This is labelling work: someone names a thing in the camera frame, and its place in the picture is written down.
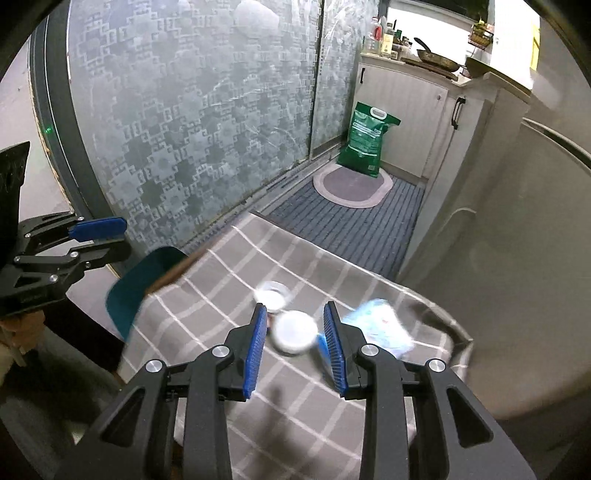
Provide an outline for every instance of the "round rug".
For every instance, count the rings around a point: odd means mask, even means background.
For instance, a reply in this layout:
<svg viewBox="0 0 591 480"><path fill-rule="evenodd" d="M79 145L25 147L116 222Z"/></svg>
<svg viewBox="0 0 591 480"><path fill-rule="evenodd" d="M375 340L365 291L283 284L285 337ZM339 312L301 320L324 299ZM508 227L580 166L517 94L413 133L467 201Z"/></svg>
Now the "round rug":
<svg viewBox="0 0 591 480"><path fill-rule="evenodd" d="M330 163L314 175L314 188L325 199L349 208L371 208L392 188L390 175L379 169L374 178Z"/></svg>

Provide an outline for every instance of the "metal screw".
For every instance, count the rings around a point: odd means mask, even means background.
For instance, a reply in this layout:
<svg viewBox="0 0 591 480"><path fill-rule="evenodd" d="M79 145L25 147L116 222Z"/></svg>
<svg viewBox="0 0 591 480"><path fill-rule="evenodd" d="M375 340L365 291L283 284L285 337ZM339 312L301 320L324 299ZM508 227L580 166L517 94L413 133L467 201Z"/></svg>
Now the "metal screw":
<svg viewBox="0 0 591 480"><path fill-rule="evenodd" d="M379 348L375 345L371 345L370 343L368 343L367 345L363 345L363 347L361 347L361 353L367 356L375 356L378 354L378 352Z"/></svg>
<svg viewBox="0 0 591 480"><path fill-rule="evenodd" d="M213 347L212 353L213 356L224 358L230 353L230 349L226 345L218 345Z"/></svg>
<svg viewBox="0 0 591 480"><path fill-rule="evenodd" d="M443 372L445 370L445 362L443 360L439 360L438 358L434 358L433 360L429 360L429 368L434 372Z"/></svg>
<svg viewBox="0 0 591 480"><path fill-rule="evenodd" d="M151 374L155 374L156 372L160 372L162 370L162 362L160 360L150 360L146 364L146 370Z"/></svg>

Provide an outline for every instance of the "white bowl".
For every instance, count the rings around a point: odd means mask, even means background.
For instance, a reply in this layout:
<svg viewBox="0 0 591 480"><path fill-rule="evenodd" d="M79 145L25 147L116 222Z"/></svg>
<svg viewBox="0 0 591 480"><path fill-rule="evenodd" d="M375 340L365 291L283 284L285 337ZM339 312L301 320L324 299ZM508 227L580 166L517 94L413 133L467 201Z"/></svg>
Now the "white bowl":
<svg viewBox="0 0 591 480"><path fill-rule="evenodd" d="M291 301L291 293L283 284L276 281L265 281L254 291L257 303L267 307L269 313L277 313Z"/></svg>
<svg viewBox="0 0 591 480"><path fill-rule="evenodd" d="M271 325L271 339L285 353L302 353L310 349L318 336L318 325L304 312L289 310L281 313Z"/></svg>

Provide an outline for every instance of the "countertop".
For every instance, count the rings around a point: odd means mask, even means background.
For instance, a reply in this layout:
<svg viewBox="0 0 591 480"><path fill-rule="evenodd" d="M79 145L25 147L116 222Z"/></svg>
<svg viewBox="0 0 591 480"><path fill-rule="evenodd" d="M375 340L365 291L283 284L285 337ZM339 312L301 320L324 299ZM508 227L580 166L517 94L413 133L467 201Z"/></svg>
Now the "countertop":
<svg viewBox="0 0 591 480"><path fill-rule="evenodd" d="M414 65L409 65L403 61L385 59L371 53L362 53L360 63L406 73L428 82L436 83L437 85L447 88L452 96L454 96L454 93L456 94L455 96L457 96L462 95L472 89L481 89L494 86L509 91L523 102L530 102L529 95L492 72L485 73L482 77L477 79L469 79L462 75L458 75L459 79L456 82L444 77L443 75L439 75L435 72L431 72L420 67L415 67Z"/></svg>

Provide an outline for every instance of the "teal chair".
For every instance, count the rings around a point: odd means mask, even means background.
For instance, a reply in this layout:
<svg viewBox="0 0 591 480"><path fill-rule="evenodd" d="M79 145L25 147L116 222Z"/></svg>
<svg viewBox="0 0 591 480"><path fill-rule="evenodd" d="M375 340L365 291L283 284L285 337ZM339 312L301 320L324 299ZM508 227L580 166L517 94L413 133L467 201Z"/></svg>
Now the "teal chair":
<svg viewBox="0 0 591 480"><path fill-rule="evenodd" d="M105 304L123 340L127 340L146 288L185 258L178 248L157 248L111 287Z"/></svg>

